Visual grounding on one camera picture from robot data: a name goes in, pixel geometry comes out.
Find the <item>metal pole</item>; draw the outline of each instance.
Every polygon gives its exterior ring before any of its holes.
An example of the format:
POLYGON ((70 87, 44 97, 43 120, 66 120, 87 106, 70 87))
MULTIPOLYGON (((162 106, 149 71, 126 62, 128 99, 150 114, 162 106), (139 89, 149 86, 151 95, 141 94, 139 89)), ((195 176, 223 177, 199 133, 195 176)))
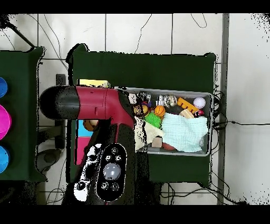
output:
MULTIPOLYGON (((221 101, 221 113, 219 115, 219 122, 226 122, 226 108, 227 108, 227 75, 228 75, 228 48, 229 48, 229 13, 223 13, 223 33, 222 33, 222 56, 221 56, 221 77, 220 77, 220 91, 224 93, 221 101)), ((219 131, 219 151, 218 151, 218 188, 221 193, 217 194, 217 204, 223 204, 224 194, 224 169, 225 169, 225 128, 219 131)))

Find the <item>basketball toy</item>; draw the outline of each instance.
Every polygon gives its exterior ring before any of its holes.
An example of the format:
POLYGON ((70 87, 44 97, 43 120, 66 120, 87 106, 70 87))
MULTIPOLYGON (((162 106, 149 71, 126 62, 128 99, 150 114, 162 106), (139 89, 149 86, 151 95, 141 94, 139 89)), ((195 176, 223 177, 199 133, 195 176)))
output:
POLYGON ((154 114, 159 116, 159 117, 163 117, 165 114, 165 107, 161 106, 161 105, 157 105, 155 107, 154 114))
POLYGON ((205 102, 205 99, 203 97, 197 97, 193 101, 193 105, 195 107, 197 107, 198 109, 204 108, 205 104, 206 104, 206 102, 205 102))
POLYGON ((146 118, 146 122, 150 123, 154 127, 160 128, 161 127, 161 119, 153 112, 151 112, 146 118))

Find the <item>wooden block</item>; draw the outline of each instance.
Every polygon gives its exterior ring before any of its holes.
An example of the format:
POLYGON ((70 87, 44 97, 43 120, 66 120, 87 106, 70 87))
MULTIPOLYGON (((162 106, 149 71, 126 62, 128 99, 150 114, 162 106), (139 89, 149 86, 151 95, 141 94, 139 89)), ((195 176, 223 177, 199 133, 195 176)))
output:
POLYGON ((193 114, 188 109, 183 110, 179 115, 188 119, 194 118, 193 114))
POLYGON ((162 138, 161 137, 155 137, 152 142, 152 147, 161 148, 162 147, 162 138))

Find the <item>blue cup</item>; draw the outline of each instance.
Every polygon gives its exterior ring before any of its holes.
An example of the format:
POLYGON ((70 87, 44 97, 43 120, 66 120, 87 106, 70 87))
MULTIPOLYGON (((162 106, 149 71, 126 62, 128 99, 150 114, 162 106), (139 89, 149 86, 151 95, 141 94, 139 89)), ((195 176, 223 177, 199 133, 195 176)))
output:
POLYGON ((3 97, 7 92, 7 83, 5 79, 0 77, 0 98, 3 97))
POLYGON ((3 173, 5 171, 8 163, 9 153, 4 147, 0 146, 0 173, 3 173))

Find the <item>pink block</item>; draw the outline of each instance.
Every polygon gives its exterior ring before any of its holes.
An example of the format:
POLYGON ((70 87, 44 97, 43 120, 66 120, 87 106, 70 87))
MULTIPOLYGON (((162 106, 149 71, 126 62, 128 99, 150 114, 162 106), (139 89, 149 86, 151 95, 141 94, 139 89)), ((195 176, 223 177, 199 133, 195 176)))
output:
POLYGON ((74 161, 76 165, 82 163, 84 157, 84 148, 88 145, 91 137, 78 137, 77 142, 77 161, 74 161))

